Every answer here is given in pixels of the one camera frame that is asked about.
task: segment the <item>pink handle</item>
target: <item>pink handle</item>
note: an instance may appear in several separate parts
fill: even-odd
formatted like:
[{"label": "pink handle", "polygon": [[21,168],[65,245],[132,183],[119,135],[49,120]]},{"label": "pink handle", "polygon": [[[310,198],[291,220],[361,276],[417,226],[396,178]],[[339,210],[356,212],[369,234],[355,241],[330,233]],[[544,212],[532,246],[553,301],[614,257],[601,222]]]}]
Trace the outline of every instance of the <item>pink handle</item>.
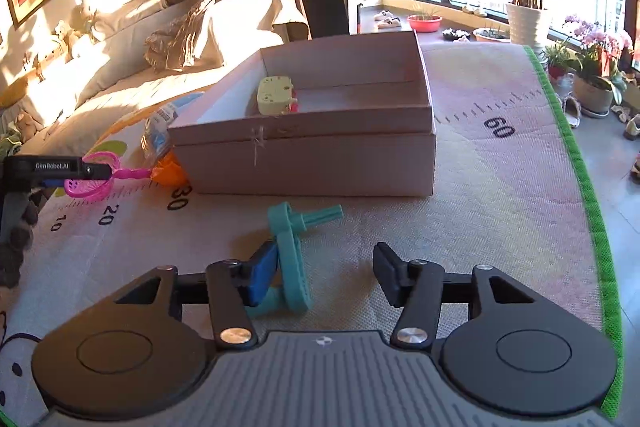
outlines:
[{"label": "pink handle", "polygon": [[112,178],[119,180],[142,180],[151,177],[151,169],[118,169],[113,173]]}]

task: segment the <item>gray tile floor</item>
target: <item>gray tile floor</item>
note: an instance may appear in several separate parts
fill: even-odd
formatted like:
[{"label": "gray tile floor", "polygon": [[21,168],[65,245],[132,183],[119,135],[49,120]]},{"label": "gray tile floor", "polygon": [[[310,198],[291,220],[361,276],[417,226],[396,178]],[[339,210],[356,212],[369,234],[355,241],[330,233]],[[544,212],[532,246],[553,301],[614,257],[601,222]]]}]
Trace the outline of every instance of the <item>gray tile floor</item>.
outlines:
[{"label": "gray tile floor", "polygon": [[[373,14],[379,7],[362,13],[362,31],[376,31]],[[409,30],[409,12],[391,9],[402,20],[403,30]],[[470,30],[443,20],[441,28]],[[440,33],[422,34],[420,42],[439,41]],[[558,86],[566,91],[567,86]],[[629,141],[623,137],[624,125],[610,114],[602,120],[582,117],[574,131],[591,182],[600,202],[613,256],[625,345],[625,378],[618,422],[625,427],[640,424],[640,185],[629,177],[638,152],[640,139]]]}]

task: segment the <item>pink plastic basket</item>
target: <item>pink plastic basket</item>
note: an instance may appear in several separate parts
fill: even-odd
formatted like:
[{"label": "pink plastic basket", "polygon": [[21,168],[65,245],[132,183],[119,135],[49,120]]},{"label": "pink plastic basket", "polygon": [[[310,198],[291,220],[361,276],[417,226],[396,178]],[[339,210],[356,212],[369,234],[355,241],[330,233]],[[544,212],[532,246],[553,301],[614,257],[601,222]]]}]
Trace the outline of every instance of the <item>pink plastic basket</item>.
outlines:
[{"label": "pink plastic basket", "polygon": [[129,178],[141,180],[151,176],[151,169],[121,169],[120,158],[109,151],[100,151],[82,158],[86,163],[106,163],[111,167],[108,180],[65,180],[65,192],[71,198],[84,198],[86,201],[102,201],[106,198],[116,179]]}]

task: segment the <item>printed number 60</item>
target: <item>printed number 60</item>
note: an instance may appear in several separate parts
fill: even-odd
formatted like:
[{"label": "printed number 60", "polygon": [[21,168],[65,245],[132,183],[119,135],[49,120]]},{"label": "printed number 60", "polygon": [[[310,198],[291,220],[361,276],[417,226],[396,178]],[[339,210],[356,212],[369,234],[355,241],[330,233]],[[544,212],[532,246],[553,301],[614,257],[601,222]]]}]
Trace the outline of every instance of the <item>printed number 60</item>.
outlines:
[{"label": "printed number 60", "polygon": [[494,130],[494,136],[496,138],[507,138],[510,137],[516,130],[510,125],[505,125],[507,121],[501,117],[497,116],[495,118],[490,118],[489,120],[484,122],[484,126],[488,129]]}]

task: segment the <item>teal plastic crank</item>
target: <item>teal plastic crank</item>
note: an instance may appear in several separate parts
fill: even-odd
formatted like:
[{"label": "teal plastic crank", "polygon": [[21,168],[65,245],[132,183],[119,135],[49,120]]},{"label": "teal plastic crank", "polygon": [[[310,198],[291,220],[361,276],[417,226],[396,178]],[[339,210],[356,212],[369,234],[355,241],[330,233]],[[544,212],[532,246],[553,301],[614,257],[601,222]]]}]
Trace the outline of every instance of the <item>teal plastic crank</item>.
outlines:
[{"label": "teal plastic crank", "polygon": [[311,294],[306,281],[305,264],[298,236],[311,227],[340,219],[343,215],[339,204],[307,214],[294,212],[287,201],[270,206],[267,210],[267,218],[269,229],[278,244],[282,286],[269,288],[259,306],[247,308],[251,316],[256,317],[279,309],[304,313],[311,308]]}]

